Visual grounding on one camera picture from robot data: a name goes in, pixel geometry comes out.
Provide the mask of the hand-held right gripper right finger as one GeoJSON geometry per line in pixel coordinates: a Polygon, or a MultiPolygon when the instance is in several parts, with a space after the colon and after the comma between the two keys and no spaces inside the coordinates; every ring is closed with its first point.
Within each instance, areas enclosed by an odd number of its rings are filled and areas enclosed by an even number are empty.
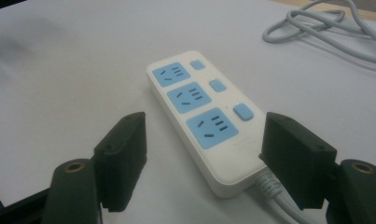
{"type": "Polygon", "coordinates": [[[299,209],[322,207],[336,156],[333,146],[294,119],[267,113],[259,157],[299,209]]]}

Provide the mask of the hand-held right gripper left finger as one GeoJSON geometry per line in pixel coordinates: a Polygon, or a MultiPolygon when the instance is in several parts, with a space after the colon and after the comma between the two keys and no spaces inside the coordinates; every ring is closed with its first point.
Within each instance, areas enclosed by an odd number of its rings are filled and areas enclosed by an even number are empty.
{"type": "Polygon", "coordinates": [[[122,118],[94,149],[97,194],[109,212],[126,209],[147,161],[146,114],[122,118]]]}

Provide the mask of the white power strip blue sockets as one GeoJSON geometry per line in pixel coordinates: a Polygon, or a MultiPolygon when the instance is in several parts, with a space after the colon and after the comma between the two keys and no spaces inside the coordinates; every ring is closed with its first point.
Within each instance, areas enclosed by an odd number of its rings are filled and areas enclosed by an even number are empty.
{"type": "Polygon", "coordinates": [[[266,115],[198,51],[146,68],[150,89],[212,192],[230,198],[256,182],[266,115]]]}

